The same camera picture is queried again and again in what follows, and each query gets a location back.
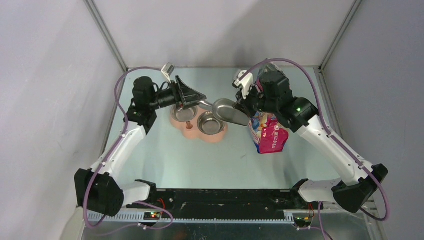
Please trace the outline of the aluminium frame rail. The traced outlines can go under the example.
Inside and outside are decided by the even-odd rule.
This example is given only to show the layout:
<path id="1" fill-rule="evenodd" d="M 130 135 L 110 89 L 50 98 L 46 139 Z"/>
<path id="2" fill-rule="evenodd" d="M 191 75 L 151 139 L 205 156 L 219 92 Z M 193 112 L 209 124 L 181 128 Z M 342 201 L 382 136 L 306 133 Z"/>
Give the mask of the aluminium frame rail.
<path id="1" fill-rule="evenodd" d="M 149 195 L 156 190 L 142 190 L 141 193 L 131 195 L 124 190 L 107 190 L 93 187 L 88 194 L 87 208 L 93 212 L 109 217 L 118 214 L 122 207 L 131 209 L 143 209 L 141 202 L 148 199 Z M 318 202 L 318 200 L 305 200 L 306 202 Z M 181 203 L 178 202 L 169 211 L 176 220 L 218 220 L 218 221 L 265 221 L 282 220 L 285 218 L 286 210 L 282 207 L 253 204 L 209 204 L 209 203 Z"/>

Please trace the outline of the left controller board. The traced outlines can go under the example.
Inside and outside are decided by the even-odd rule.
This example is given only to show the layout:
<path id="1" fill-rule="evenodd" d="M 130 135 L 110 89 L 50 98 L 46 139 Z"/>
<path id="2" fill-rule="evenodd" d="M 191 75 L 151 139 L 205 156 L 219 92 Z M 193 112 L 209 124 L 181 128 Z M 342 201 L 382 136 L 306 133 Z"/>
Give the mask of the left controller board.
<path id="1" fill-rule="evenodd" d="M 144 221 L 159 221 L 161 219 L 161 212 L 145 212 L 143 216 Z"/>

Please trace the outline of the steel bowl far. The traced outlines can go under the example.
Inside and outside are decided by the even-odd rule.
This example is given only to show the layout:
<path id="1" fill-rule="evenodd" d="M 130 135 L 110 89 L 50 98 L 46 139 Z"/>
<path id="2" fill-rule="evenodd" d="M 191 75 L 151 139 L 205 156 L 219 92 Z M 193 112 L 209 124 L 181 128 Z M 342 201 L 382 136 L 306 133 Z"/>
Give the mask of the steel bowl far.
<path id="1" fill-rule="evenodd" d="M 177 108 L 175 105 L 171 108 L 171 118 L 177 122 L 185 123 L 192 121 L 198 113 L 198 108 L 190 107 L 187 109 Z"/>

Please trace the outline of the right controller board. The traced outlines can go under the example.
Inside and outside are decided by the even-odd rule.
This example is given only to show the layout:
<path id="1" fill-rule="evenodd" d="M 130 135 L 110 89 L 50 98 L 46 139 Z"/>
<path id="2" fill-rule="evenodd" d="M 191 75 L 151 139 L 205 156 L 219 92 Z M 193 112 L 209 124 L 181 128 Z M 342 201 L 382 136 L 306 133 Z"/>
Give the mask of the right controller board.
<path id="1" fill-rule="evenodd" d="M 314 217 L 313 216 L 295 216 L 294 217 L 294 226 L 296 228 L 309 228 L 312 225 Z"/>

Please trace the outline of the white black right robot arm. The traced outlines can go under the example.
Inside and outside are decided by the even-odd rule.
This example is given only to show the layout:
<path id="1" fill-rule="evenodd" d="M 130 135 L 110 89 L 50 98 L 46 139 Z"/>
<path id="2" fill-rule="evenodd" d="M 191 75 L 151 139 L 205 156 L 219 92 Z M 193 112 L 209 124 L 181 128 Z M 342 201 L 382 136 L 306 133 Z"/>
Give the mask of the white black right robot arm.
<path id="1" fill-rule="evenodd" d="M 322 120 L 313 103 L 293 95 L 290 81 L 282 71 L 265 71 L 255 81 L 252 73 L 240 70 L 232 85 L 238 89 L 236 109 L 249 117 L 257 112 L 275 115 L 284 128 L 319 150 L 338 173 L 339 178 L 333 180 L 299 181 L 290 196 L 295 208 L 304 209 L 310 202 L 330 202 L 356 213 L 381 186 L 388 169 L 360 158 L 346 146 Z"/>

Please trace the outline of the steel bowl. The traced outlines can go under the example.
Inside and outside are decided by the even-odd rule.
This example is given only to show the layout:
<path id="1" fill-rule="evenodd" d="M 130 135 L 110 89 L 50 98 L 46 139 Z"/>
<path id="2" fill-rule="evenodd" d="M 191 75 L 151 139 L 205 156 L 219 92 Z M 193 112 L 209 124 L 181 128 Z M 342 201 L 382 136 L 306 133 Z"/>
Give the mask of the steel bowl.
<path id="1" fill-rule="evenodd" d="M 171 118 L 177 122 L 185 123 L 192 121 L 198 113 L 198 108 L 190 107 L 187 109 L 177 108 L 175 105 L 171 108 Z"/>
<path id="2" fill-rule="evenodd" d="M 225 123 L 217 119 L 211 111 L 203 112 L 197 119 L 197 127 L 205 135 L 216 135 L 225 128 Z"/>

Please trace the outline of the pink double pet bowl stand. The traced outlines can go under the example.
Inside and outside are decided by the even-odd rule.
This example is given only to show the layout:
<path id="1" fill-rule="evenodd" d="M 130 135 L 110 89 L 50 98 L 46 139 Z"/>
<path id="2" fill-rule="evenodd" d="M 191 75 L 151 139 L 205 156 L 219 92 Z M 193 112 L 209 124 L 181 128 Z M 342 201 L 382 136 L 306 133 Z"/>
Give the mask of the pink double pet bowl stand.
<path id="1" fill-rule="evenodd" d="M 224 122 L 225 127 L 223 131 L 218 134 L 215 134 L 215 135 L 203 134 L 202 132 L 200 132 L 198 128 L 197 120 L 199 116 L 204 112 L 210 112 L 210 111 L 197 106 L 197 115 L 193 120 L 188 122 L 178 122 L 172 119 L 171 110 L 170 110 L 169 120 L 172 126 L 178 129 L 181 132 L 181 134 L 187 139 L 200 139 L 206 143 L 218 143 L 222 141 L 226 133 L 228 132 L 228 124 Z"/>

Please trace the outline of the controller board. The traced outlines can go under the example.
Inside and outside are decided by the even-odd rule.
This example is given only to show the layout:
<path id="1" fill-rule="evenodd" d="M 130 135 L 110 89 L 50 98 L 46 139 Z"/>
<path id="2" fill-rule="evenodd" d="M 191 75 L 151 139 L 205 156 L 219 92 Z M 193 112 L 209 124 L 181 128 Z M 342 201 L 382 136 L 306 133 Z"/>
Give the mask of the controller board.
<path id="1" fill-rule="evenodd" d="M 161 212 L 145 212 L 143 216 L 144 221 L 159 221 L 161 219 Z"/>
<path id="2" fill-rule="evenodd" d="M 294 217 L 294 226 L 296 228 L 309 228 L 312 225 L 314 217 L 313 216 L 295 216 Z"/>

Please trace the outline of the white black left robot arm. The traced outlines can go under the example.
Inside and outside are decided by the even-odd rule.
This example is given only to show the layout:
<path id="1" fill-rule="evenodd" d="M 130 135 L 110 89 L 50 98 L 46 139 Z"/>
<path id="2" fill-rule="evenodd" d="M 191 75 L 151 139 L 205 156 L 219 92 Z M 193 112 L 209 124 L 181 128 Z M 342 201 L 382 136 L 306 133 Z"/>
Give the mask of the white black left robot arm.
<path id="1" fill-rule="evenodd" d="M 118 183 L 119 175 L 137 145 L 146 138 L 157 119 L 156 111 L 167 107 L 186 110 L 196 107 L 207 96 L 186 85 L 179 76 L 158 85 L 148 76 L 133 83 L 133 97 L 124 112 L 122 129 L 115 142 L 88 169 L 74 175 L 78 206 L 114 217 L 122 207 L 140 202 L 153 208 L 158 202 L 156 184 L 135 180 Z"/>

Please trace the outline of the colourful cat food bag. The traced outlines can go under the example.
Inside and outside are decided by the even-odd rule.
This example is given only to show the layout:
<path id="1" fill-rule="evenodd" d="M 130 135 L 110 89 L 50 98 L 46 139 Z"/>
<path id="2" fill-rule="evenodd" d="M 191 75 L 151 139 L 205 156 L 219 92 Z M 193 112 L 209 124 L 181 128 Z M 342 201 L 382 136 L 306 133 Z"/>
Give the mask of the colourful cat food bag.
<path id="1" fill-rule="evenodd" d="M 248 126 L 259 154 L 283 151 L 289 133 L 279 122 L 280 108 L 292 96 L 290 81 L 278 66 L 267 63 L 259 69 L 247 96 L 252 104 Z"/>

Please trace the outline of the metal food scoop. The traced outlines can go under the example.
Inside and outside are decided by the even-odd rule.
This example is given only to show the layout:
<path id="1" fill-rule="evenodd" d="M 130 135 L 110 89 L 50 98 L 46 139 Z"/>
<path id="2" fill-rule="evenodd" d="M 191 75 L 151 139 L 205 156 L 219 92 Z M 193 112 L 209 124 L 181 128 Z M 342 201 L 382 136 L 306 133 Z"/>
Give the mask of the metal food scoop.
<path id="1" fill-rule="evenodd" d="M 205 110 L 212 112 L 212 115 L 219 121 L 244 127 L 247 127 L 250 122 L 250 118 L 236 109 L 235 102 L 230 99 L 220 98 L 213 103 L 201 100 L 198 103 Z"/>

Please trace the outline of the steel bowl near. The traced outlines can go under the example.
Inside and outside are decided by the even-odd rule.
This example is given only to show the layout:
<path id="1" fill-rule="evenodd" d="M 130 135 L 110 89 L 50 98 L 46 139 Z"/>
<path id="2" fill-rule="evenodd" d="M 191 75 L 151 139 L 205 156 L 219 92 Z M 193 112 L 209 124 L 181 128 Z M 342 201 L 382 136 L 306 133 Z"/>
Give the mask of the steel bowl near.
<path id="1" fill-rule="evenodd" d="M 225 123 L 217 119 L 211 111 L 203 112 L 197 119 L 197 127 L 205 135 L 216 135 L 225 128 Z"/>

